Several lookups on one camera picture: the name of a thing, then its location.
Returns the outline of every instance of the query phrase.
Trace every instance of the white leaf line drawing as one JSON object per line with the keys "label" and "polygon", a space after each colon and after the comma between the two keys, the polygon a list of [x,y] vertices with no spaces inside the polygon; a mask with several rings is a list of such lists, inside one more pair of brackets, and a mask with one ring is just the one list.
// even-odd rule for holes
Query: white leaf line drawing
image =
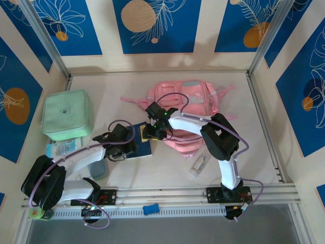
{"label": "white leaf line drawing", "polygon": [[247,18],[253,27],[258,29],[259,40],[264,37],[265,24],[275,14],[279,8],[281,0],[274,0],[271,3],[269,0],[265,8],[262,8],[259,0],[237,0],[234,4],[239,5],[242,8],[244,17]]}
{"label": "white leaf line drawing", "polygon": [[[3,69],[6,63],[6,56],[0,55],[0,71]],[[18,106],[23,108],[24,105],[21,104],[24,101],[24,98],[22,99],[14,99],[10,96],[8,96],[0,87],[0,111],[2,111],[6,106],[9,108],[10,105]]]}
{"label": "white leaf line drawing", "polygon": [[318,35],[310,56],[309,66],[314,80],[314,88],[303,101],[303,108],[316,108],[316,128],[325,126],[325,27]]}
{"label": "white leaf line drawing", "polygon": [[131,39],[135,39],[135,41],[132,46],[143,40],[145,40],[145,42],[152,39],[159,40],[159,38],[164,35],[164,31],[168,31],[168,25],[170,24],[170,26],[173,26],[174,24],[172,13],[181,9],[186,2],[186,0],[182,0],[182,3],[177,8],[173,9],[177,1],[178,0],[150,0],[148,4],[155,12],[156,22],[152,28],[145,32],[133,32]]}
{"label": "white leaf line drawing", "polygon": [[4,5],[10,10],[10,12],[12,13],[12,15],[20,20],[21,22],[23,22],[25,25],[30,26],[30,23],[28,22],[28,20],[26,19],[25,15],[23,14],[23,12],[21,11],[20,7],[18,6],[18,4],[13,3],[10,0],[1,0]]}
{"label": "white leaf line drawing", "polygon": [[292,5],[289,13],[287,14],[287,17],[292,20],[293,19],[293,16],[294,16],[294,12],[295,11],[298,11],[298,12],[302,12],[305,10],[305,8],[307,7],[308,3],[310,2],[311,0],[305,0],[304,2],[299,2],[298,0],[296,0],[294,2],[294,4]]}
{"label": "white leaf line drawing", "polygon": [[70,10],[70,0],[35,0],[32,5],[42,22],[53,31],[52,35],[59,40],[66,41],[67,33],[83,38],[84,32],[78,24],[85,21],[86,15]]}

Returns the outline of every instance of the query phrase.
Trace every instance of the orange circle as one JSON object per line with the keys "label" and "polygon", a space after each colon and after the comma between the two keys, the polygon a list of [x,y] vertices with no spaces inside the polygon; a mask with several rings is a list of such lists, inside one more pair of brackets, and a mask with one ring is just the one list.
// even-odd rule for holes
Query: orange circle
{"label": "orange circle", "polygon": [[313,100],[310,97],[305,97],[303,99],[303,108],[307,112],[310,111],[313,108]]}
{"label": "orange circle", "polygon": [[262,38],[265,35],[266,30],[269,28],[270,23],[263,22],[258,26],[252,27],[244,37],[244,45],[248,48],[256,48],[260,45]]}
{"label": "orange circle", "polygon": [[152,38],[152,39],[151,39],[151,42],[152,42],[153,44],[156,44],[156,43],[158,42],[158,39],[157,39],[157,38]]}
{"label": "orange circle", "polygon": [[7,118],[16,125],[26,123],[30,104],[26,92],[20,88],[11,88],[5,94],[5,111]]}
{"label": "orange circle", "polygon": [[55,36],[62,42],[65,42],[68,40],[68,35],[65,32],[59,31],[59,32],[55,33]]}
{"label": "orange circle", "polygon": [[150,4],[143,0],[128,2],[121,11],[124,26],[131,32],[145,32],[156,23],[156,14]]}

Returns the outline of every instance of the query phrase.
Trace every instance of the small book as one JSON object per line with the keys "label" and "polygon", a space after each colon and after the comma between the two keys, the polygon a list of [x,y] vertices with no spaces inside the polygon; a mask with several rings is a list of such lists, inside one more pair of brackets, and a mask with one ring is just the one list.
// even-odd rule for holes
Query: small book
{"label": "small book", "polygon": [[134,158],[151,156],[152,152],[151,152],[150,140],[142,138],[143,130],[146,127],[146,122],[133,125],[133,126],[136,130],[134,142],[137,146],[137,151],[127,155],[126,159],[134,159]]}

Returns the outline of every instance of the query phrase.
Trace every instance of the blue object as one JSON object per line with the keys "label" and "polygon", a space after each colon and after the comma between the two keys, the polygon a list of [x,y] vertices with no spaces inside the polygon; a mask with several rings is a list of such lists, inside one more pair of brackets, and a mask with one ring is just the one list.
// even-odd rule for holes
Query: blue object
{"label": "blue object", "polygon": [[22,37],[25,39],[26,43],[29,45],[33,53],[39,59],[45,70],[49,72],[53,61],[50,55],[45,50],[40,39],[37,37],[33,28],[30,26],[30,23],[25,18],[20,7],[15,4],[15,2],[16,1],[0,1],[0,6],[8,15],[8,17],[15,25]]}
{"label": "blue object", "polygon": [[319,187],[316,187],[320,196],[320,199],[325,207],[325,185],[321,185]]}
{"label": "blue object", "polygon": [[144,0],[138,8],[147,6],[148,11],[155,11],[156,22],[152,28],[136,33],[124,25],[121,16],[124,7],[130,4],[126,7],[130,9],[132,3],[136,1],[113,0],[124,54],[193,52],[201,0]]}
{"label": "blue object", "polygon": [[150,214],[155,214],[155,213],[159,213],[158,203],[155,203],[150,206],[143,206],[143,214],[144,215],[150,215]]}
{"label": "blue object", "polygon": [[31,3],[62,56],[103,54],[85,0]]}
{"label": "blue object", "polygon": [[4,193],[1,193],[1,192],[0,192],[0,207],[1,207],[1,204],[2,204],[2,202],[3,202],[3,200],[4,200],[4,198],[5,198]]}
{"label": "blue object", "polygon": [[325,19],[276,86],[303,155],[325,146]]}
{"label": "blue object", "polygon": [[150,141],[147,140],[145,142],[142,142],[140,127],[145,126],[145,125],[146,125],[146,122],[134,125],[134,128],[136,130],[136,135],[135,135],[133,141],[135,142],[135,144],[137,146],[137,150],[135,152],[127,155],[126,156],[127,159],[140,158],[140,157],[152,155]]}
{"label": "blue object", "polygon": [[[255,52],[257,47],[246,47],[244,37],[253,28],[255,16],[259,15],[256,12],[259,9],[258,6],[265,13],[266,6],[272,6],[275,0],[246,1],[243,2],[245,4],[242,6],[241,4],[233,4],[231,1],[227,2],[214,52]],[[267,22],[271,22],[272,18],[273,15],[267,19]]]}
{"label": "blue object", "polygon": [[294,5],[291,7],[286,19],[282,23],[281,28],[264,56],[269,67],[271,67],[291,33],[296,28],[298,22],[303,17],[311,1],[312,0],[298,0],[295,1]]}
{"label": "blue object", "polygon": [[0,79],[0,156],[17,163],[43,89],[1,38]]}

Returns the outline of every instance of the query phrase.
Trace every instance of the black mount bracket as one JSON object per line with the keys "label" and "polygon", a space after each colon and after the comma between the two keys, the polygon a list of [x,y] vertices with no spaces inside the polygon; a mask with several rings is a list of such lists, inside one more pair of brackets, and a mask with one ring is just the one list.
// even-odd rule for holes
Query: black mount bracket
{"label": "black mount bracket", "polygon": [[222,184],[221,187],[208,187],[206,189],[208,203],[241,204],[243,202],[242,195],[251,196],[250,187],[244,187],[242,180],[233,190],[229,190]]}
{"label": "black mount bracket", "polygon": [[152,126],[151,124],[146,124],[146,128],[143,131],[144,139],[158,139],[163,140],[167,137],[167,130],[172,130],[173,128],[169,124],[169,119],[171,115],[177,111],[177,108],[170,108],[167,111],[161,108],[156,102],[151,103],[146,112],[150,119],[154,119],[156,123]]}
{"label": "black mount bracket", "polygon": [[[92,201],[89,199],[89,201],[95,203],[96,205],[105,205],[105,206],[115,206],[116,202],[116,189],[100,189],[97,200]],[[71,206],[87,206],[87,203],[80,202],[78,200],[71,200]]]}
{"label": "black mount bracket", "polygon": [[117,124],[112,132],[106,132],[102,135],[94,137],[93,141],[98,141],[99,143],[107,143],[103,145],[106,149],[105,158],[109,158],[114,161],[115,159],[125,157],[126,155],[133,153],[137,150],[137,146],[134,141],[131,141],[123,145],[110,145],[108,142],[122,142],[126,141],[131,135],[131,130],[127,127]]}

